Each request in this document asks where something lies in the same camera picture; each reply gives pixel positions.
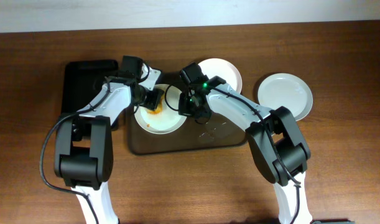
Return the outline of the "pink white plate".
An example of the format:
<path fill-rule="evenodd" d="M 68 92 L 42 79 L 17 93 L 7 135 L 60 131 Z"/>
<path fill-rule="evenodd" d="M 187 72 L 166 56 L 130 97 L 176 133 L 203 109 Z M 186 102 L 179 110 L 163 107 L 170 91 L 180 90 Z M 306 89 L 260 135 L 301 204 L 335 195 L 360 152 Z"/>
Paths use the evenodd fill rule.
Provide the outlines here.
<path fill-rule="evenodd" d="M 237 93 L 241 93 L 243 87 L 241 74 L 229 61 L 221 58 L 209 58 L 201 61 L 198 65 L 209 79 L 218 76 L 224 79 Z"/>

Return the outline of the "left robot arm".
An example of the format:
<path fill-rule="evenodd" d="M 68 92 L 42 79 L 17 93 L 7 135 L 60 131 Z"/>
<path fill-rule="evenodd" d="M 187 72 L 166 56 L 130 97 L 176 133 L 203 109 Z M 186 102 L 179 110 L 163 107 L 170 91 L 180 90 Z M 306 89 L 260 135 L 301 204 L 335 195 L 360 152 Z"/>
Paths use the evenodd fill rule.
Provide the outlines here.
<path fill-rule="evenodd" d="M 136 78 L 108 77 L 85 107 L 60 119 L 54 171 L 77 195 L 87 223 L 119 223 L 108 189 L 113 123 L 131 104 L 155 110 L 163 94 L 138 84 Z"/>

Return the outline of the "light green plate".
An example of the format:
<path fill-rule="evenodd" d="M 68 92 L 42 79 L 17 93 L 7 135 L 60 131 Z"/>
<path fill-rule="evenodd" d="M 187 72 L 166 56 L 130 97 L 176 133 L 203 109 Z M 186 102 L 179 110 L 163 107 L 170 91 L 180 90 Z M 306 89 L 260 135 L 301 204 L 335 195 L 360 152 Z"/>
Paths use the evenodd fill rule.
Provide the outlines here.
<path fill-rule="evenodd" d="M 157 84 L 155 88 L 166 91 L 168 84 Z M 178 101 L 181 94 L 175 86 L 171 86 L 167 92 L 167 101 L 169 105 L 177 109 Z M 134 114 L 134 117 L 138 125 L 152 134 L 168 134 L 176 131 L 181 125 L 184 124 L 187 117 L 179 115 L 178 111 L 172 110 L 165 103 L 165 93 L 162 95 L 160 103 L 163 106 L 163 111 L 159 114 L 149 114 L 146 112 L 146 108 L 139 107 L 139 109 Z"/>

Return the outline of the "light blue plate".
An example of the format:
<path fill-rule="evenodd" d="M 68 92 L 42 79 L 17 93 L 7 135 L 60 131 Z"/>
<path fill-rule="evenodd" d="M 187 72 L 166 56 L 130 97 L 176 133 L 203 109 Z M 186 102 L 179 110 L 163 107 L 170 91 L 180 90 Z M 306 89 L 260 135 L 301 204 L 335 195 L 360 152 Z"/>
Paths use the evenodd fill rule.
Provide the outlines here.
<path fill-rule="evenodd" d="M 275 73 L 263 79 L 257 90 L 257 99 L 261 106 L 274 110 L 286 107 L 296 121 L 305 118 L 313 106 L 310 87 L 289 73 Z"/>

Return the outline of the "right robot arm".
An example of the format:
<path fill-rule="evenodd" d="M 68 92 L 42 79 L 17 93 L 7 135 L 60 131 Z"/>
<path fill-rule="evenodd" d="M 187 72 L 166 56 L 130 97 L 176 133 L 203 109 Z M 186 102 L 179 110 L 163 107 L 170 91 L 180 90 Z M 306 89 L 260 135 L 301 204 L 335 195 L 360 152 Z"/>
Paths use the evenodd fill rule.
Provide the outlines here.
<path fill-rule="evenodd" d="M 305 194 L 310 149 L 292 113 L 273 110 L 237 93 L 220 77 L 182 77 L 178 112 L 195 119 L 220 114 L 245 132 L 253 161 L 273 184 L 281 223 L 311 223 Z"/>

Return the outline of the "yellow green sponge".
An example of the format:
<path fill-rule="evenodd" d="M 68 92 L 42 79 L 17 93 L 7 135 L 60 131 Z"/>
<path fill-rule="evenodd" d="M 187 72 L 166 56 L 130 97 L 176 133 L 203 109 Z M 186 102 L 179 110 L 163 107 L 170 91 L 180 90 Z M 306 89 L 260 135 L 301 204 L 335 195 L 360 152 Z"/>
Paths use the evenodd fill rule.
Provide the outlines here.
<path fill-rule="evenodd" d="M 162 111 L 163 111 L 163 106 L 161 104 L 158 104 L 157 108 L 155 110 L 146 109 L 146 112 L 149 113 L 149 114 L 159 114 Z"/>

